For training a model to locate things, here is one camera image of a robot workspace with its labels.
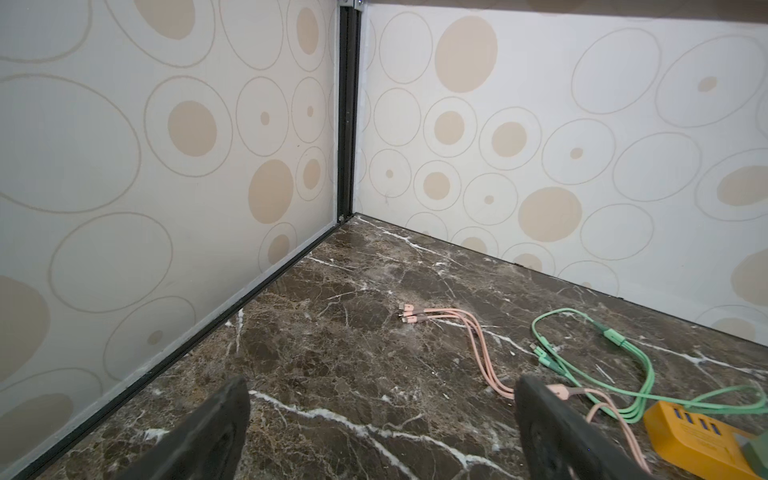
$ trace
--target green cable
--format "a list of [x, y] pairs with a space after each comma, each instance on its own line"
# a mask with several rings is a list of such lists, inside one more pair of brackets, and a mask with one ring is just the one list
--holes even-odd
[[[586, 319], [593, 326], [597, 327], [603, 333], [603, 336], [605, 336], [611, 342], [615, 343], [616, 345], [618, 345], [619, 347], [621, 347], [622, 349], [630, 353], [632, 356], [637, 358], [637, 360], [643, 366], [643, 370], [645, 370], [645, 381], [643, 382], [643, 385], [640, 387], [640, 390], [638, 390], [637, 392], [633, 392], [630, 390], [619, 389], [617, 387], [603, 383], [600, 380], [590, 377], [586, 373], [582, 372], [581, 370], [579, 370], [578, 368], [570, 364], [566, 359], [558, 355], [557, 351], [549, 343], [549, 341], [547, 341], [547, 339], [543, 335], [540, 335], [539, 332], [536, 331], [536, 323], [538, 323], [539, 320], [542, 320], [550, 315], [555, 315], [557, 313], [563, 313], [563, 312], [575, 313], [581, 316], [582, 318]], [[565, 378], [567, 378], [572, 383], [574, 383], [574, 385], [579, 387], [582, 386], [582, 384], [574, 376], [573, 372], [578, 374], [582, 379], [585, 379], [588, 382], [595, 384], [596, 386], [600, 386], [603, 389], [609, 390], [611, 392], [627, 395], [627, 396], [633, 396], [635, 400], [634, 402], [632, 402], [631, 405], [618, 410], [621, 416], [624, 418], [624, 420], [626, 420], [627, 423], [636, 423], [643, 418], [643, 414], [645, 413], [645, 406], [648, 400], [664, 400], [665, 402], [672, 402], [678, 405], [682, 405], [691, 412], [704, 413], [708, 415], [713, 415], [713, 414], [721, 414], [721, 415], [744, 414], [746, 415], [746, 414], [768, 413], [768, 408], [766, 407], [766, 401], [768, 399], [766, 399], [766, 394], [759, 386], [754, 386], [754, 385], [738, 385], [738, 386], [726, 387], [724, 389], [714, 390], [713, 392], [705, 393], [692, 400], [675, 399], [671, 397], [651, 394], [650, 391], [654, 387], [654, 383], [656, 381], [656, 373], [654, 371], [653, 364], [648, 358], [648, 355], [646, 355], [645, 352], [643, 352], [642, 350], [637, 348], [635, 345], [630, 343], [626, 339], [626, 337], [621, 335], [616, 330], [609, 328], [603, 325], [602, 323], [594, 321], [592, 318], [590, 318], [589, 315], [587, 315], [586, 313], [580, 312], [578, 310], [574, 310], [572, 308], [560, 308], [560, 309], [552, 310], [551, 312], [547, 312], [543, 315], [540, 315], [536, 317], [536, 319], [534, 319], [533, 323], [531, 324], [531, 331], [533, 332], [533, 335], [536, 338], [536, 340], [547, 351], [545, 353], [541, 349], [535, 350], [535, 354], [538, 355], [539, 357], [539, 362], [541, 362], [546, 366], [549, 366], [549, 368], [553, 369], [555, 372], [559, 373], [560, 375], [563, 375]], [[737, 392], [741, 390], [754, 391], [758, 395], [758, 398], [759, 398], [758, 401], [749, 405], [741, 405], [741, 406], [702, 402], [702, 400], [709, 399], [710, 397], [722, 395], [728, 392]], [[588, 394], [588, 397], [593, 403], [599, 403], [601, 401], [600, 399], [597, 399], [590, 394]], [[611, 417], [616, 418], [616, 415], [611, 410], [603, 408], [603, 411], [606, 412]]]

